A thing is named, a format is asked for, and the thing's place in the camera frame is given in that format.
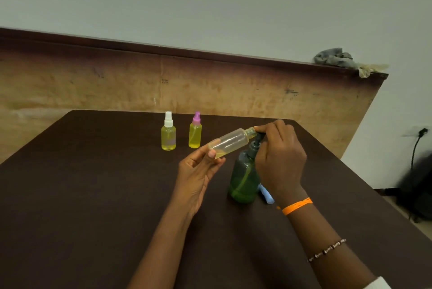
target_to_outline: person's left arm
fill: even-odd
[[[209,181],[225,162],[204,145],[178,165],[174,192],[127,289],[171,289],[186,232],[203,202]]]

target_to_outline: plywood board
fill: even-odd
[[[341,157],[382,81],[0,40],[0,162],[72,109],[291,118]]]

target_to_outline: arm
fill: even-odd
[[[200,208],[209,181],[225,162],[204,145],[179,163],[171,201],[127,289],[171,289],[186,232]]]
[[[262,185],[278,206],[285,208],[307,198],[307,193],[300,185],[306,154],[294,128],[277,120],[257,126],[255,130],[265,132],[268,138],[268,142],[261,145],[256,155],[256,170]],[[287,217],[307,257],[341,239],[313,204],[307,204]],[[376,279],[346,243],[313,260],[311,266],[322,288],[362,289]]]

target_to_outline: orange wristband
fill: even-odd
[[[312,200],[308,197],[305,200],[299,201],[297,203],[294,203],[292,205],[289,205],[288,207],[285,207],[282,210],[282,213],[287,216],[288,214],[292,213],[296,209],[299,209],[300,207],[303,207],[304,205],[312,204]]]

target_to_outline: tabletop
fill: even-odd
[[[69,112],[0,165],[0,287],[125,288],[172,192],[192,115]],[[201,116],[202,143],[273,119]],[[298,123],[303,186],[339,235],[393,289],[432,287],[432,241]],[[289,222],[257,198],[227,195],[234,161],[192,220],[176,288],[319,288]]]

